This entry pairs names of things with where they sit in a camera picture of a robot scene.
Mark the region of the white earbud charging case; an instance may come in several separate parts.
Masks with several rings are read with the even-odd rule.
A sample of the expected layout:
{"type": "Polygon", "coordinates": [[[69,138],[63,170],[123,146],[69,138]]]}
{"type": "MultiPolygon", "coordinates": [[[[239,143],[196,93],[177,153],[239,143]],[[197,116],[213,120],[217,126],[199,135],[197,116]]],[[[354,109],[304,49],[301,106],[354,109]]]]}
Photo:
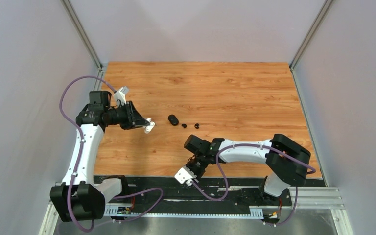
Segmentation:
{"type": "Polygon", "coordinates": [[[144,126],[143,129],[146,134],[149,134],[152,131],[152,129],[155,127],[156,123],[152,121],[151,118],[147,118],[146,120],[148,121],[148,125],[144,126]]]}

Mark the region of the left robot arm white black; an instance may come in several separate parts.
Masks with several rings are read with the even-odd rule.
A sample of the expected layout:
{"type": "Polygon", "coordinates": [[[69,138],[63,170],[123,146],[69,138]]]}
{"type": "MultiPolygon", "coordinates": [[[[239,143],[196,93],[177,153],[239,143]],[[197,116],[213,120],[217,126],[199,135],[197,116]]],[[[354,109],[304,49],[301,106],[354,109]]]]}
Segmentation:
{"type": "Polygon", "coordinates": [[[105,205],[115,198],[125,202],[130,188],[124,176],[110,176],[94,184],[94,166],[99,145],[108,126],[119,125],[123,130],[143,128],[149,133],[155,123],[143,118],[132,101],[119,99],[110,105],[109,91],[92,91],[89,103],[78,114],[74,126],[77,136],[68,170],[59,186],[50,190],[50,199],[63,222],[101,219],[105,205]]]}

